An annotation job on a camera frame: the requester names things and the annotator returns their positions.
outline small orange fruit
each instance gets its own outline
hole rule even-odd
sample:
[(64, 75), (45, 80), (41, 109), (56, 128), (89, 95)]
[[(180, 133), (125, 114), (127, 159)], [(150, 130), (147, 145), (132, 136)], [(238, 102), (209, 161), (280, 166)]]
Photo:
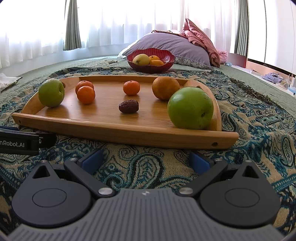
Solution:
[(127, 95), (136, 95), (140, 91), (140, 84), (137, 81), (128, 81), (123, 85), (123, 92)]
[(160, 58), (158, 58), (156, 55), (151, 55), (151, 56), (149, 56), (149, 58), (150, 58), (150, 61), (151, 60), (160, 60)]
[(161, 60), (150, 60), (149, 62), (150, 65), (154, 65), (154, 66), (162, 66), (164, 65), (164, 63)]
[(82, 87), (82, 86), (89, 86), (89, 87), (92, 87), (94, 89), (94, 85), (92, 84), (92, 82), (89, 82), (89, 81), (86, 81), (86, 80), (83, 80), (83, 81), (80, 81), (76, 87), (75, 87), (75, 93), (77, 94), (77, 91)]
[(158, 99), (169, 100), (180, 89), (179, 82), (169, 76), (157, 77), (152, 83), (152, 92)]
[(90, 86), (82, 86), (77, 91), (77, 98), (83, 104), (90, 104), (94, 101), (96, 93)]

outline red bowl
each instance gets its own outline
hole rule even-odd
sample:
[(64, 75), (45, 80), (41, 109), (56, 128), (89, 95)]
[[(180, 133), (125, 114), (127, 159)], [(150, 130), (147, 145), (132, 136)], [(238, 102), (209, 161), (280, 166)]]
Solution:
[[(146, 65), (146, 66), (139, 66), (133, 63), (133, 59), (138, 54), (144, 53), (148, 56), (156, 55), (160, 58), (162, 62), (165, 64), (162, 66), (154, 66), (154, 65)], [(143, 72), (148, 74), (159, 74), (167, 71), (171, 68), (175, 61), (175, 56), (171, 54), (168, 50), (161, 50), (156, 48), (149, 48), (149, 49), (138, 49), (133, 51), (131, 54), (127, 56), (128, 64), (137, 72)]]

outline white sheer curtain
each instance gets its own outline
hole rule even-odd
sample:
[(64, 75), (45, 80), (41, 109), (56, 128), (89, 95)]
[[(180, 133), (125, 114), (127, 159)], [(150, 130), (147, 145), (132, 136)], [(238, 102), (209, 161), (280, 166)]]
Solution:
[(154, 29), (181, 30), (189, 18), (217, 49), (234, 49), (238, 0), (78, 0), (78, 7), (86, 47), (132, 43)]
[(56, 53), (62, 46), (64, 10), (62, 0), (3, 0), (0, 68)]

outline purple cloth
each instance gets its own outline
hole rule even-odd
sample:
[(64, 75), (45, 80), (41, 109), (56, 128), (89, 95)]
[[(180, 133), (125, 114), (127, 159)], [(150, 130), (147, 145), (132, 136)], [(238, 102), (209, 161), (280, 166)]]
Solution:
[(137, 43), (126, 50), (123, 55), (127, 56), (137, 49), (156, 48), (168, 50), (173, 55), (183, 57), (202, 65), (207, 66), (209, 69), (210, 59), (207, 51), (202, 47), (193, 45), (186, 38), (166, 33), (150, 33), (143, 36)]
[(269, 81), (269, 82), (272, 82), (272, 83), (280, 83), (283, 79), (282, 76), (275, 74), (275, 73), (266, 74), (266, 75), (262, 76), (262, 78)]

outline purple pillow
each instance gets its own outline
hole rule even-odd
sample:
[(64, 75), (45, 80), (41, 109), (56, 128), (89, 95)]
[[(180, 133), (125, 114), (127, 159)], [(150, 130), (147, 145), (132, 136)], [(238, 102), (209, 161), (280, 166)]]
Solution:
[(156, 48), (168, 50), (175, 56), (175, 64), (199, 69), (212, 69), (207, 51), (173, 34), (149, 33), (139, 39), (122, 55), (127, 56), (137, 49)]

